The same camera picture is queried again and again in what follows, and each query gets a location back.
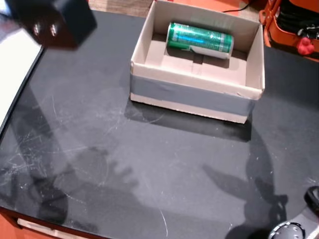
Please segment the orange machine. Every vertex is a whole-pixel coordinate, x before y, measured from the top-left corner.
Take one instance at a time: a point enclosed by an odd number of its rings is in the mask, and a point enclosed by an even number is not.
[[[290,51],[298,52],[313,60],[319,59],[319,34],[315,37],[298,35],[295,32],[282,30],[278,26],[277,17],[280,14],[280,7],[284,0],[268,0],[266,8],[259,12],[260,22],[265,26],[264,39],[267,46],[281,45]],[[308,11],[311,14],[318,13],[319,19],[319,0],[286,0],[290,1],[300,11]]]

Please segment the red knob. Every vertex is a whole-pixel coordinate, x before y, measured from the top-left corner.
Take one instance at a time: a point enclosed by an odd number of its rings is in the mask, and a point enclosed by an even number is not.
[[[301,55],[309,55],[315,51],[314,45],[311,43],[310,39],[307,37],[303,37],[297,45],[297,49],[299,54]]]

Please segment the white cardboard box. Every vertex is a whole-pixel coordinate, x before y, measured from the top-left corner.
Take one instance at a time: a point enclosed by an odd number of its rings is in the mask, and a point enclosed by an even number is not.
[[[234,36],[229,60],[166,49],[174,21]],[[155,1],[131,59],[132,101],[244,123],[265,89],[262,26],[198,7]]]

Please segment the black tabletop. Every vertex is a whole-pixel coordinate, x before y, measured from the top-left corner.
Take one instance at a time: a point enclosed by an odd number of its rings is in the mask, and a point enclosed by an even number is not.
[[[319,181],[319,65],[265,48],[266,90],[234,124],[129,100],[144,19],[96,13],[47,50],[0,145],[0,206],[112,239],[262,239]]]

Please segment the wooden floor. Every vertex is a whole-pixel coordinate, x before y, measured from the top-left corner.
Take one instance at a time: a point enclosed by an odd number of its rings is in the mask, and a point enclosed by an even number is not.
[[[125,15],[145,17],[153,0],[89,0],[91,9],[121,13]],[[178,3],[196,5],[203,8],[214,9],[216,11],[235,10],[244,7],[247,0],[174,0]],[[241,12],[230,14],[239,15],[244,18],[258,21],[258,7],[248,7]]]

